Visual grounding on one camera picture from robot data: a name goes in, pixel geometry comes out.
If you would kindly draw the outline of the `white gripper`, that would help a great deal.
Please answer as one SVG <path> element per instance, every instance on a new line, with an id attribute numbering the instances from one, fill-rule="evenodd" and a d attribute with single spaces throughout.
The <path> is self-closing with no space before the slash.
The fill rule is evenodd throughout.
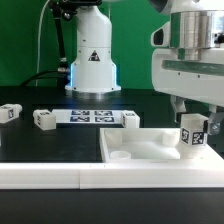
<path id="1" fill-rule="evenodd" d="M 175 122 L 180 123 L 186 112 L 184 98 L 213 104 L 208 134 L 217 135 L 224 119 L 224 29 L 213 29 L 211 36 L 214 46 L 203 49 L 199 61 L 179 60 L 178 50 L 168 47 L 170 31 L 162 26 L 151 35 L 156 47 L 151 68 L 154 89 L 172 95 Z"/>

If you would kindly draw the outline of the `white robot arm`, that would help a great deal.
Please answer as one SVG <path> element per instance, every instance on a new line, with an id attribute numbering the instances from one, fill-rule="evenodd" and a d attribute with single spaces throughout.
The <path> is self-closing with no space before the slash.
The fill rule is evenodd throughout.
<path id="1" fill-rule="evenodd" d="M 102 1 L 109 0 L 81 1 L 77 10 L 77 58 L 70 89 L 83 95 L 118 89 L 111 22 L 96 6 Z M 171 96 L 177 122 L 186 113 L 186 99 L 207 103 L 211 114 L 204 130 L 217 134 L 224 121 L 224 0 L 148 2 L 169 17 L 151 34 L 154 89 Z"/>

